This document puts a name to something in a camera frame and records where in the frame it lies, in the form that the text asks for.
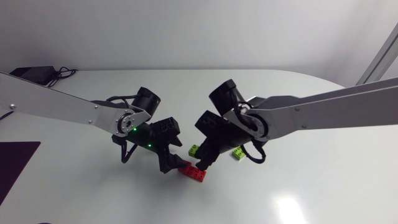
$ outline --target white wall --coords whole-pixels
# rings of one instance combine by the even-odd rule
[[[274,68],[354,85],[396,0],[3,0],[0,69]]]

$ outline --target wire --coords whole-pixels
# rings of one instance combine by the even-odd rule
[[[2,120],[2,119],[4,119],[4,118],[7,118],[7,117],[8,117],[10,114],[12,114],[12,113],[13,113],[13,111],[10,111],[10,112],[8,112],[8,113],[2,115],[2,116],[0,117],[0,120]]]
[[[249,122],[247,122],[241,114],[241,110],[239,109],[239,103],[240,104],[244,104],[244,105],[248,105],[251,108],[252,105],[246,101],[239,101],[236,99],[236,95],[234,94],[234,92],[231,90],[231,99],[233,102],[233,106],[234,106],[234,112],[236,117],[238,118],[238,120],[245,125],[246,127],[250,128],[251,130],[256,129],[256,125],[255,124],[250,124]],[[261,159],[257,159],[252,157],[246,150],[246,148],[244,147],[244,145],[241,145],[241,149],[243,151],[243,153],[253,162],[255,162],[256,164],[262,164],[265,160],[266,160],[266,153],[264,152],[263,148],[262,148],[262,142],[257,141],[252,139],[253,142],[253,146],[257,149],[258,152],[260,152],[261,154]]]
[[[69,69],[67,67],[62,66],[60,68],[60,70],[57,72],[57,74],[55,75],[55,77],[47,85],[47,87],[49,87],[49,88],[53,87],[59,80],[69,78],[72,75],[76,74],[77,71],[78,71],[77,69]],[[69,75],[62,76],[63,73],[65,73],[65,72],[70,72],[70,73],[69,73]]]
[[[127,142],[122,145],[122,163],[126,163],[130,159],[131,154],[134,152],[134,150],[136,150],[137,146],[137,144],[134,144],[130,151],[126,153]]]
[[[140,96],[140,94],[132,96],[112,96],[106,99],[106,101],[112,102],[114,100],[123,100],[124,104],[126,104],[126,108],[129,108],[129,103],[127,102],[127,100],[137,98],[138,96]]]
[[[261,154],[261,159],[257,159],[252,157],[246,150],[246,148],[241,145],[241,149],[243,151],[243,153],[253,162],[255,162],[256,164],[262,164],[263,162],[266,161],[266,152],[264,152],[263,148],[262,148],[262,142],[256,141],[256,140],[252,140],[253,142],[253,146],[257,149],[258,152],[260,152]]]

